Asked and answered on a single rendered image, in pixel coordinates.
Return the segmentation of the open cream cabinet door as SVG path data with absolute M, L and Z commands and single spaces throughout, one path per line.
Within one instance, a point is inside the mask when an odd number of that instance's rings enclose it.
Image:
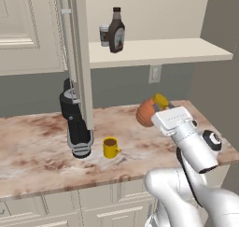
M 86 0 L 60 0 L 61 9 L 71 9 L 64 14 L 65 32 L 71 69 L 71 79 L 76 96 L 80 100 L 80 111 L 87 128 L 93 128 L 91 95 L 91 70 L 88 40 Z

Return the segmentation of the closed cream cabinet door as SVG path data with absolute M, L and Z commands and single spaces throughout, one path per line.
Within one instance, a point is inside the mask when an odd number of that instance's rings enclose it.
M 63 71 L 58 0 L 0 0 L 0 76 Z

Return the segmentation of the dark brown syrup bottle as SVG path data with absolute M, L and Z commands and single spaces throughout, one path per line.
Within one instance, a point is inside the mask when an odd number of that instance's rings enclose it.
M 121 20 L 121 9 L 113 8 L 113 19 L 108 27 L 109 48 L 112 53 L 117 53 L 123 50 L 125 25 Z

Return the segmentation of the white and dark can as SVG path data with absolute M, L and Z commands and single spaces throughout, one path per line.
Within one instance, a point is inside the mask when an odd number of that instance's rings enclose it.
M 100 40 L 101 40 L 101 46 L 102 47 L 108 47 L 109 46 L 108 28 L 109 28 L 108 25 L 100 25 L 99 26 Z

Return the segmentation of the yellow mug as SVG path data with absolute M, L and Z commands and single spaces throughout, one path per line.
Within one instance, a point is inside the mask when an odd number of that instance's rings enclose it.
M 115 158 L 120 153 L 118 140 L 113 136 L 106 137 L 103 141 L 103 150 L 107 159 Z

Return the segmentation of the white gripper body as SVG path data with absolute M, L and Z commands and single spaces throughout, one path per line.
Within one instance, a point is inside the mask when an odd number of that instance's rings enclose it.
M 164 135 L 189 135 L 195 132 L 193 117 L 182 106 L 156 112 L 151 121 Z

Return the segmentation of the black coffee machine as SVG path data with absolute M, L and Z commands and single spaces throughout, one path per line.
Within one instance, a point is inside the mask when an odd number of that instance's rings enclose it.
M 74 104 L 76 97 L 70 79 L 63 83 L 63 92 L 59 96 L 63 117 L 67 120 L 67 144 L 74 157 L 84 159 L 91 154 L 93 130 L 89 130 L 82 118 L 79 104 Z

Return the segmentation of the white wall outlet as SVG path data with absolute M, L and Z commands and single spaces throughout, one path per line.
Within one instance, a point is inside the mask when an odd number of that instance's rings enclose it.
M 149 77 L 148 83 L 159 83 L 161 80 L 162 66 L 161 65 L 152 65 L 149 68 Z

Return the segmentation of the wide cream drawer front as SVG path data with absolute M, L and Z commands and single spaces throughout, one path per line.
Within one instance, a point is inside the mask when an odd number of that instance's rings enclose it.
M 142 206 L 142 210 L 98 218 L 97 214 L 103 214 L 120 209 Z M 145 227 L 154 207 L 152 198 L 132 203 L 106 206 L 82 211 L 84 227 Z
M 64 220 L 68 221 L 69 227 L 81 227 L 77 213 L 38 219 L 38 220 L 20 220 L 17 223 L 0 224 L 0 227 L 43 227 L 43 225 L 46 225 L 48 223 L 64 221 Z

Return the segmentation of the orange honey bottle yellow cap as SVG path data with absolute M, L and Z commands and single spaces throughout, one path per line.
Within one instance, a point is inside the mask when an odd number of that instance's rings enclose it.
M 160 93 L 155 93 L 153 97 L 144 101 L 136 111 L 137 121 L 145 126 L 151 127 L 153 122 L 151 121 L 152 116 L 161 110 L 165 110 L 170 105 L 168 99 Z

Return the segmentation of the cream open cabinet shelf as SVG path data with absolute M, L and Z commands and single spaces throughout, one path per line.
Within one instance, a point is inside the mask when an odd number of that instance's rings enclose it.
M 90 67 L 227 61 L 232 52 L 202 35 L 209 0 L 86 0 Z M 121 8 L 126 27 L 123 51 L 99 41 L 99 26 Z

